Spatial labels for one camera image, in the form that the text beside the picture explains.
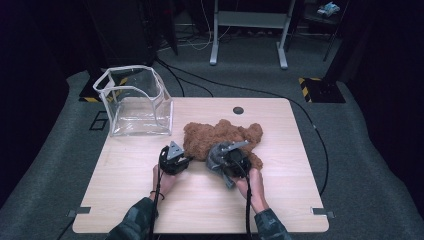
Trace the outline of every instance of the table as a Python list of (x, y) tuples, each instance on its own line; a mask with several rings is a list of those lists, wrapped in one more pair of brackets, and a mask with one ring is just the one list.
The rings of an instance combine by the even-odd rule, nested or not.
[[(326, 216), (313, 215), (322, 202), (290, 106), (281, 98), (173, 98), (172, 135), (107, 137), (81, 207), (73, 224), (76, 233), (106, 233), (127, 210), (152, 190), (152, 168), (170, 141), (183, 145), (189, 122), (262, 126), (264, 135), (254, 149), (262, 169), (267, 201), (289, 232), (324, 232)], [(233, 113), (242, 107), (244, 113)], [(222, 177), (204, 162), (191, 162), (176, 186), (159, 205), (155, 233), (245, 233), (245, 199), (227, 189)], [(251, 211), (251, 231), (257, 232)]]
[(283, 29), (280, 42), (277, 42), (278, 57), (280, 67), (287, 69), (287, 59), (284, 52), (284, 42), (287, 37), (287, 31), (290, 26), (291, 16), (296, 0), (290, 0), (289, 9), (286, 13), (257, 13), (257, 12), (236, 12), (220, 11), (218, 0), (215, 0), (214, 9), (214, 30), (213, 45), (209, 63), (214, 66), (218, 59), (218, 26), (237, 26), (237, 27), (259, 27), (259, 28), (280, 28)]

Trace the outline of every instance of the teddy bear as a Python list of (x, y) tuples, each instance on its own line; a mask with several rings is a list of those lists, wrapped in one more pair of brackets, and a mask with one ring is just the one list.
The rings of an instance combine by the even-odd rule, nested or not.
[(240, 147), (240, 150), (248, 157), (253, 168), (261, 170), (263, 162), (252, 151), (260, 143), (262, 135), (262, 127), (258, 123), (244, 128), (234, 126), (226, 119), (221, 119), (215, 126), (190, 122), (184, 127), (184, 156), (206, 161), (209, 150), (215, 144), (247, 140), (249, 144)]

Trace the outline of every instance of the clear plastic bag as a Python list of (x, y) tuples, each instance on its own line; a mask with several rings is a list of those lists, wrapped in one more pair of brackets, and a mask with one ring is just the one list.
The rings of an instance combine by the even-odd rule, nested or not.
[(110, 136), (171, 135), (173, 100), (153, 68), (109, 68), (93, 88), (106, 107)]

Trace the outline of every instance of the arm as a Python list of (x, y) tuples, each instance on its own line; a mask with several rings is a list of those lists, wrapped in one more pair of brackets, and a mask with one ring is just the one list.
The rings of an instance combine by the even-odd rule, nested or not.
[[(176, 175), (162, 174), (160, 193), (163, 196), (172, 189), (176, 182)], [(153, 191), (156, 190), (158, 179), (158, 165), (153, 168)], [(125, 215), (121, 223), (114, 227), (108, 234), (106, 240), (142, 240), (148, 235), (150, 227), (150, 217), (153, 209), (153, 201), (155, 199), (155, 193), (150, 193), (149, 197), (141, 199), (139, 202), (134, 204)], [(162, 202), (162, 197), (159, 196), (158, 204)]]
[[(278, 219), (277, 215), (268, 206), (265, 199), (262, 174), (258, 169), (249, 171), (252, 191), (251, 206), (255, 211), (255, 222), (261, 240), (284, 239), (291, 240), (289, 233)], [(244, 198), (247, 196), (247, 182), (245, 178), (232, 178)]]

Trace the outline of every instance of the camouflage sleeve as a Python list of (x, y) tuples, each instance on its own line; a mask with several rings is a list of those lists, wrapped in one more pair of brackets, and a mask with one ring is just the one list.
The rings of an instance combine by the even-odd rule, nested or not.
[(128, 210), (122, 222), (109, 232), (106, 240), (145, 239), (150, 226), (152, 209), (153, 201), (150, 198), (141, 199)]
[(255, 215), (256, 226), (261, 240), (291, 240), (284, 225), (280, 222), (277, 215), (268, 208)]

